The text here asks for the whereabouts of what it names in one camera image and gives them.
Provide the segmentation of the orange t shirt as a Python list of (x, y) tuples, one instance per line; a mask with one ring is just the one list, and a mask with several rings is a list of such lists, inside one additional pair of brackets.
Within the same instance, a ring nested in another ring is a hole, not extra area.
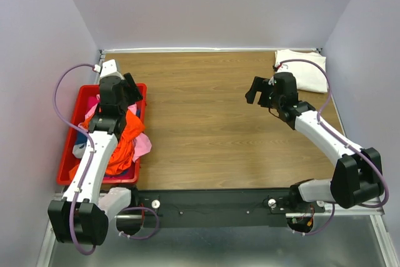
[(144, 130), (145, 126), (140, 118), (128, 110), (126, 126), (106, 168), (108, 176), (117, 176), (131, 167), (134, 156), (134, 139)]

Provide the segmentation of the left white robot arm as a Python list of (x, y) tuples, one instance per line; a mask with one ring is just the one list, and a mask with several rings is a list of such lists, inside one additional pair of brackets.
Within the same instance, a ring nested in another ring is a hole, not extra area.
[(128, 188), (113, 188), (100, 197), (100, 189), (112, 153), (126, 129), (128, 107), (142, 100), (133, 77), (126, 73), (104, 76), (99, 82), (100, 103), (89, 124), (86, 149), (74, 179), (60, 200), (47, 209), (56, 239), (72, 243), (82, 254), (104, 243), (109, 222), (121, 211), (135, 212), (139, 200)]

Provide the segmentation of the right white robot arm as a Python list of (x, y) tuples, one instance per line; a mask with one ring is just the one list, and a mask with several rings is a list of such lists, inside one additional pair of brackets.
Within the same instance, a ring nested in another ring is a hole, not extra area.
[(277, 118), (313, 142), (334, 166), (330, 179), (309, 179), (291, 186), (294, 192), (287, 203), (293, 211), (303, 211), (314, 201), (352, 208), (383, 194), (379, 152), (348, 140), (325, 123), (312, 105), (299, 99), (291, 73), (276, 73), (271, 79), (256, 76), (245, 98), (249, 104), (276, 110)]

